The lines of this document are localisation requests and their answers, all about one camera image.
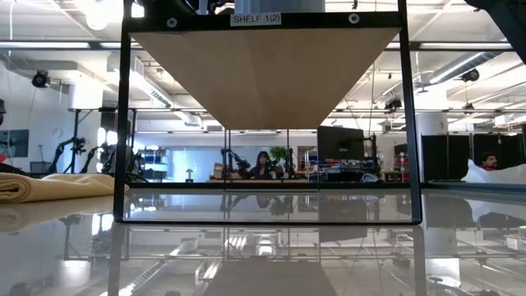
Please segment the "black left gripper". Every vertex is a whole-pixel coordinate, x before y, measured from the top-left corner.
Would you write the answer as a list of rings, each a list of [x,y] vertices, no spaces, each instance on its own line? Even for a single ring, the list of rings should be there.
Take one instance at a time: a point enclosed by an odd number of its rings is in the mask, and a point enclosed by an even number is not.
[[[142,0],[146,17],[193,16],[200,8],[200,0]],[[235,0],[208,0],[209,13],[234,13]]]

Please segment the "white shelf label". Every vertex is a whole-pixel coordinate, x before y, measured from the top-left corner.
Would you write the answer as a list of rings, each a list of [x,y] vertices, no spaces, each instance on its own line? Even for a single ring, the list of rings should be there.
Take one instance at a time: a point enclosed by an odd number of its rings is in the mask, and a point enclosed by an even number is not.
[[[256,14],[232,14],[230,16],[231,26],[264,26],[281,25],[282,16],[279,12],[256,13]]]

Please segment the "black-framed wooden shelf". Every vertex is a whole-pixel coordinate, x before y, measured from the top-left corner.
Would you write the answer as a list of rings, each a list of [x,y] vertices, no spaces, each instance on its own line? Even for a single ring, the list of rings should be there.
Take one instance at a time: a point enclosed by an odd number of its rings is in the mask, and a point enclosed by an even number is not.
[[[228,130],[318,127],[397,39],[408,152],[418,156],[407,0],[388,12],[280,12],[281,25],[232,15],[132,16],[123,0],[113,216],[124,221],[131,45],[138,43]]]

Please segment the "seated person at desk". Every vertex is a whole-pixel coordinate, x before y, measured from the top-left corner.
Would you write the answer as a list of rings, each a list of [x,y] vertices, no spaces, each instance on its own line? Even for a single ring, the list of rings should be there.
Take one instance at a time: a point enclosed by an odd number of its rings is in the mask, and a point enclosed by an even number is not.
[[[276,179],[276,173],[270,169],[270,156],[266,151],[261,151],[257,158],[256,164],[248,173],[250,179]]]

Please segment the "black monitor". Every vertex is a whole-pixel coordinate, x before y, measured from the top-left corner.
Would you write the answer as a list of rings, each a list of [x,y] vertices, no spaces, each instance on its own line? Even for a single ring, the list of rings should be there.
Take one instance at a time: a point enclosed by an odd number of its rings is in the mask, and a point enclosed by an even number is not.
[[[317,150],[322,159],[364,160],[364,134],[361,129],[320,126]]]

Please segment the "white room column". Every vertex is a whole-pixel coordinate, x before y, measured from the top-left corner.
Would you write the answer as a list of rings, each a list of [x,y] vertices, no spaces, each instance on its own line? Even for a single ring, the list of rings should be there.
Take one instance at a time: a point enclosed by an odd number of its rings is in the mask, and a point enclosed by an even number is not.
[[[416,133],[418,141],[418,166],[420,181],[424,181],[424,162],[422,136],[436,136],[448,132],[448,119],[446,113],[417,113]]]

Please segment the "yellow folded cloth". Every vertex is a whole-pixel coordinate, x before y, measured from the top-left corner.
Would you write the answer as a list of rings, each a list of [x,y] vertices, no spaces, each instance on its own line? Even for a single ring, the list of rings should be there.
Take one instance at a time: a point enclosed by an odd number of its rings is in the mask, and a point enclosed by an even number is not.
[[[113,177],[97,173],[54,173],[43,178],[0,173],[0,203],[17,204],[105,197],[114,194],[114,183]]]

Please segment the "black room partition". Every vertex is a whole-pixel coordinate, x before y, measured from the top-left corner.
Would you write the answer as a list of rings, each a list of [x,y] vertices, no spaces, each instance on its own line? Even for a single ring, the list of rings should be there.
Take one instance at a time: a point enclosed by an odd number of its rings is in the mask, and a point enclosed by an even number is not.
[[[424,182],[459,181],[468,172],[468,162],[477,166],[493,153],[498,169],[508,169],[526,160],[526,143],[520,134],[444,134],[421,136]]]

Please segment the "person behind white sheet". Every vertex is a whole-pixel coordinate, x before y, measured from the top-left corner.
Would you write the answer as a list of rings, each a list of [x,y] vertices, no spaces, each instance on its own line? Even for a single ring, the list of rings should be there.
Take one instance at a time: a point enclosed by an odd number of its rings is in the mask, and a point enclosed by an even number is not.
[[[498,169],[498,160],[495,153],[484,153],[480,156],[479,160],[480,167],[486,171],[494,171]]]

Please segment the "white sheet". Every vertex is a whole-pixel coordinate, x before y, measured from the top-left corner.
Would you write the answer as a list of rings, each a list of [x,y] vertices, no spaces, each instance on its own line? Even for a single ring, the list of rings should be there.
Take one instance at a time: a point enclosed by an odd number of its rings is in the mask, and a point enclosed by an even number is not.
[[[526,185],[526,164],[488,171],[478,167],[472,160],[468,160],[468,172],[461,180],[465,183]]]

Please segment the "dark wall screen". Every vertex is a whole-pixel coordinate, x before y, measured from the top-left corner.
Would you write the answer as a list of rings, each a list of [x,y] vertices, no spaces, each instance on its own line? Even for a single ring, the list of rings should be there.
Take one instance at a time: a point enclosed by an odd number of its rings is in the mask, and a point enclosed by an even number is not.
[[[30,131],[0,131],[0,154],[7,158],[25,158],[28,156]]]

